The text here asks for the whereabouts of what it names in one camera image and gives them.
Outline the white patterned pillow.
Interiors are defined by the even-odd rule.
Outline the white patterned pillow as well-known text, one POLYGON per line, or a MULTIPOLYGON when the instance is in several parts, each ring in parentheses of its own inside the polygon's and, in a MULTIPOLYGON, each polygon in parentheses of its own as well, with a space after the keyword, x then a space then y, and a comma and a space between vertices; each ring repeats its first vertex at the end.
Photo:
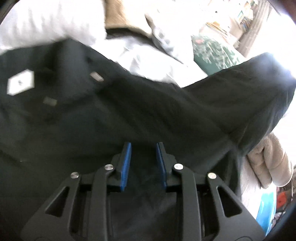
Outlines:
POLYGON ((192 39, 173 19, 147 17, 149 40, 129 38, 121 65, 130 73, 152 81, 186 87, 208 75, 194 62, 192 39))

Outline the black quilted jacket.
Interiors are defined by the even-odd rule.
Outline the black quilted jacket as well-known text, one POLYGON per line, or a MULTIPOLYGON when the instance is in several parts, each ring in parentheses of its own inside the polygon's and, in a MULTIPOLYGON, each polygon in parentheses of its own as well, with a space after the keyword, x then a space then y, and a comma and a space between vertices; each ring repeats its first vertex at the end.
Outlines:
POLYGON ((1 55, 1 239, 73 172, 132 144, 127 190, 112 196, 115 240, 171 240, 175 197, 161 191, 155 144, 239 192, 242 157, 287 111, 295 78, 270 54, 181 88, 134 76, 74 40, 1 55))

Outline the green leaf-pattern cushion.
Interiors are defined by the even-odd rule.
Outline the green leaf-pattern cushion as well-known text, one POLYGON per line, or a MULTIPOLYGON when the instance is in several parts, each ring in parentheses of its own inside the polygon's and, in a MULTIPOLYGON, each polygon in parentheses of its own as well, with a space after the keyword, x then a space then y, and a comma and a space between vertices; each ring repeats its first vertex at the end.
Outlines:
POLYGON ((205 35, 193 36, 192 46, 194 62, 207 75, 212 75, 245 61, 245 57, 233 46, 205 35))

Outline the beige folded towel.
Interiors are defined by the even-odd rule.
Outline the beige folded towel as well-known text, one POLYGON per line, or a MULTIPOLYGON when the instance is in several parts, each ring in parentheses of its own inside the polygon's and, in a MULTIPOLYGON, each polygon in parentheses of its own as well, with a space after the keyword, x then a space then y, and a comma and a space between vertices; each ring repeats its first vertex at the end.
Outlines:
POLYGON ((283 187, 292 179, 292 162, 274 133, 265 136, 246 158, 264 189, 272 183, 277 187, 283 187))

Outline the light grey pillow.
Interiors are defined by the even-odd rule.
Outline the light grey pillow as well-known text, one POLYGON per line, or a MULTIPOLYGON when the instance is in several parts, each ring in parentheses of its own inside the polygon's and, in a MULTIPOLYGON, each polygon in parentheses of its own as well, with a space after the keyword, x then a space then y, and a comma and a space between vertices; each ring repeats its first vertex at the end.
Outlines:
POLYGON ((1 52, 72 38, 106 38, 103 1, 18 1, 1 22, 1 52))

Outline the tan fleece blanket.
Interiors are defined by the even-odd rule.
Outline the tan fleece blanket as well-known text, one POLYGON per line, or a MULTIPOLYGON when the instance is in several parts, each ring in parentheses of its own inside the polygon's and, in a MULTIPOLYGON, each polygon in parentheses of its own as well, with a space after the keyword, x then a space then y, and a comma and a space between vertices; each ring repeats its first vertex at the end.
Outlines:
POLYGON ((152 35, 144 9, 144 1, 105 1, 105 28, 128 29, 146 37, 152 35))

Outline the white bookshelf with books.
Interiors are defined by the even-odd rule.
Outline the white bookshelf with books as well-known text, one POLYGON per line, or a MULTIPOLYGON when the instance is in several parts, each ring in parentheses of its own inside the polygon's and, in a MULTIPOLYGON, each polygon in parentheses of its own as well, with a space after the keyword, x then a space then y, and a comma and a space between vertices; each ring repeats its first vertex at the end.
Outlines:
POLYGON ((273 9, 269 1, 210 1, 206 25, 247 57, 273 9))

